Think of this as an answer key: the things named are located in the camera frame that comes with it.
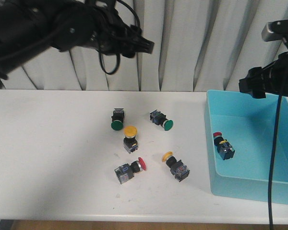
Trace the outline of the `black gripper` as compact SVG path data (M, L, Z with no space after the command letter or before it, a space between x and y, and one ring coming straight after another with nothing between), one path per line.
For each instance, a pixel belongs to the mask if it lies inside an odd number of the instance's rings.
M135 24L127 25L116 10L116 3L125 6L134 16ZM91 42L104 55L133 58L136 53L152 54L154 42L142 37L140 20L134 9L122 0L87 0L96 28Z
M263 99L266 93L274 93L271 69L255 67L248 70L247 76L239 80L239 91L255 99Z

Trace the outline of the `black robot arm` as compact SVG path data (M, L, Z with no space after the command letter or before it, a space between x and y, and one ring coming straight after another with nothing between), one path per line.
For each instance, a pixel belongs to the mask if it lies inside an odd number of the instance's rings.
M153 52L154 43L142 36L140 20L127 25L114 0L5 0L0 4L0 89L8 74L50 47L61 52L76 46L103 57L120 58Z
M265 67L248 70L247 76L239 80L239 90L255 99L265 98L267 93L288 97L288 52Z

